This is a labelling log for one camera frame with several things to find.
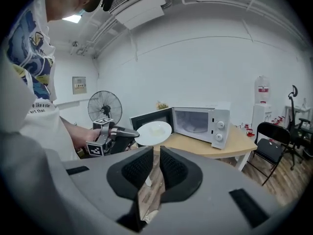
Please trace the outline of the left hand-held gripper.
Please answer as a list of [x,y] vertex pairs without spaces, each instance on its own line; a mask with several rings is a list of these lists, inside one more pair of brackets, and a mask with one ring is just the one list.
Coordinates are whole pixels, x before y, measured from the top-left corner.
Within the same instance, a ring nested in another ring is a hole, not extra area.
[[140,134],[131,129],[114,127],[112,118],[100,118],[93,121],[93,130],[99,129],[100,134],[94,141],[87,141],[87,149],[90,156],[105,156],[108,153],[117,154],[128,151],[134,144],[134,138]]

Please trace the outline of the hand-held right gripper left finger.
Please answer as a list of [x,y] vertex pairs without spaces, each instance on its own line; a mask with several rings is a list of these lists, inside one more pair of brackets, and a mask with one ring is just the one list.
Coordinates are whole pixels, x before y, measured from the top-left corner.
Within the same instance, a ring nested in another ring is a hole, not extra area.
[[138,192],[149,176],[154,163],[152,147],[142,147],[135,154],[113,164],[107,172],[107,182],[119,197],[132,202],[129,211],[117,219],[117,223],[140,232],[146,226],[140,219]]

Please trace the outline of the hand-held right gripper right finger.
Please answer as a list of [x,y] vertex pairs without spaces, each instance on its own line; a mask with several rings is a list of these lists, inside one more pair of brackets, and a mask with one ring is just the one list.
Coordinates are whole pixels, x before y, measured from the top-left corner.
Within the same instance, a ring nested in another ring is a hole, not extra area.
[[201,168],[165,146],[160,147],[159,166],[165,185],[165,192],[160,199],[162,203],[185,201],[202,184]]

